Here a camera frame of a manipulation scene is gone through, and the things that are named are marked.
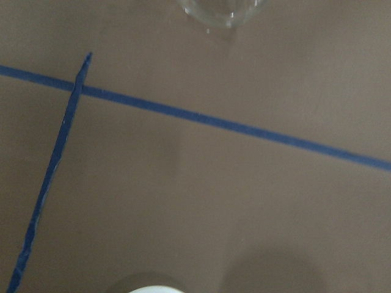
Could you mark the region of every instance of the white object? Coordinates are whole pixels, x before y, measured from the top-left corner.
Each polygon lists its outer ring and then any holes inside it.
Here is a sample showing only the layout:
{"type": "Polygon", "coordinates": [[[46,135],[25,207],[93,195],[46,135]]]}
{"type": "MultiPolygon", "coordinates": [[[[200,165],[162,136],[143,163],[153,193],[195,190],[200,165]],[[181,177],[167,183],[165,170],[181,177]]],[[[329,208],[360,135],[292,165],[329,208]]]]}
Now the white object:
{"type": "Polygon", "coordinates": [[[167,286],[148,286],[148,287],[143,287],[131,291],[130,293],[183,293],[183,292],[179,291],[178,289],[174,289],[167,286]]]}

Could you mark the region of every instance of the brown surface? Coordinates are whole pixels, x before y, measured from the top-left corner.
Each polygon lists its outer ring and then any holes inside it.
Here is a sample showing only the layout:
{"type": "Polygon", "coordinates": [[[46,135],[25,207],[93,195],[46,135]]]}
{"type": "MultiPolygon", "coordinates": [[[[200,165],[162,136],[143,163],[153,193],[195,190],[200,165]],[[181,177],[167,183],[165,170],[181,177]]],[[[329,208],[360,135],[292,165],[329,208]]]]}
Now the brown surface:
{"type": "MultiPolygon", "coordinates": [[[[274,0],[209,34],[168,0],[0,5],[0,64],[72,81],[93,51],[88,85],[391,160],[389,1],[274,0]]],[[[4,291],[68,93],[0,89],[4,291]]],[[[83,96],[20,292],[389,292],[390,191],[387,172],[83,96]]]]}

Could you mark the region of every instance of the blue tape strip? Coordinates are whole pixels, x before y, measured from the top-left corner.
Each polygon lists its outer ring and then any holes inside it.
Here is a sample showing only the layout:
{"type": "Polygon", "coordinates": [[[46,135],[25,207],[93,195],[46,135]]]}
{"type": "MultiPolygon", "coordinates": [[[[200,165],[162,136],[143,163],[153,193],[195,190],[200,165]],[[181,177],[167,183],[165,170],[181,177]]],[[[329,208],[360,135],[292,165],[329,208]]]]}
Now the blue tape strip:
{"type": "MultiPolygon", "coordinates": [[[[23,70],[17,70],[9,67],[0,66],[0,74],[11,76],[34,83],[44,84],[57,89],[69,90],[68,82],[61,81],[60,79],[54,79],[40,74],[30,73],[23,70]]],[[[221,118],[216,118],[209,115],[192,112],[177,107],[171,107],[160,103],[154,103],[146,101],[144,99],[135,98],[132,96],[126,96],[119,93],[110,92],[107,90],[98,89],[95,87],[84,86],[82,94],[92,96],[99,99],[105,99],[116,103],[137,107],[149,111],[154,111],[161,114],[170,115],[185,120],[190,120],[217,128],[226,129],[229,131],[235,131],[249,136],[258,137],[261,139],[270,140],[285,145],[290,145],[296,148],[302,148],[307,151],[313,151],[320,154],[336,157],[346,161],[355,162],[361,165],[366,165],[373,168],[378,168],[391,172],[391,162],[382,159],[376,159],[375,157],[365,156],[362,154],[352,153],[347,150],[335,148],[328,145],[323,145],[309,140],[300,139],[297,137],[281,134],[274,131],[269,131],[254,126],[249,126],[221,118]]]]}
{"type": "MultiPolygon", "coordinates": [[[[78,106],[79,98],[82,92],[82,87],[84,80],[86,78],[86,74],[88,71],[88,67],[91,61],[92,54],[88,54],[84,63],[80,69],[80,72],[76,76],[75,84],[73,85],[72,94],[69,97],[68,105],[65,110],[64,119],[62,120],[62,124],[59,130],[59,134],[57,136],[56,144],[54,145],[54,149],[52,155],[50,157],[49,166],[46,169],[46,174],[42,182],[41,190],[35,204],[34,211],[32,213],[29,226],[27,228],[26,235],[24,237],[24,243],[21,253],[19,254],[18,260],[16,261],[16,266],[11,276],[11,280],[8,286],[7,293],[14,293],[18,289],[21,279],[23,277],[24,270],[27,265],[27,261],[29,260],[30,253],[32,250],[32,244],[34,242],[35,234],[37,232],[38,222],[40,218],[40,214],[42,212],[43,205],[46,200],[46,196],[49,191],[49,187],[51,181],[54,177],[54,173],[56,172],[56,168],[59,165],[61,160],[62,152],[65,148],[65,144],[67,142],[67,138],[69,135],[69,131],[72,126],[73,117],[75,116],[76,108],[78,106]]],[[[39,74],[32,75],[25,71],[17,71],[17,70],[8,70],[8,76],[17,77],[28,81],[38,82],[41,84],[45,84],[48,86],[54,86],[56,88],[61,88],[68,90],[69,82],[60,81],[59,79],[47,78],[45,76],[41,76],[39,74]]]]}

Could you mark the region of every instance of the transparent cup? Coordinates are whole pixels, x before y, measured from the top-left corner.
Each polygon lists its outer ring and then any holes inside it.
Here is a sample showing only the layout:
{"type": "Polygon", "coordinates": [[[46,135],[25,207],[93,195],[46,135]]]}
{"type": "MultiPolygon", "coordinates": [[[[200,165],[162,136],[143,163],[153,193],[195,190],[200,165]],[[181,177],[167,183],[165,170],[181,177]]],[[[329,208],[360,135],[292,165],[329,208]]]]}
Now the transparent cup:
{"type": "Polygon", "coordinates": [[[257,14],[266,0],[177,0],[188,15],[208,26],[231,28],[257,14]]]}

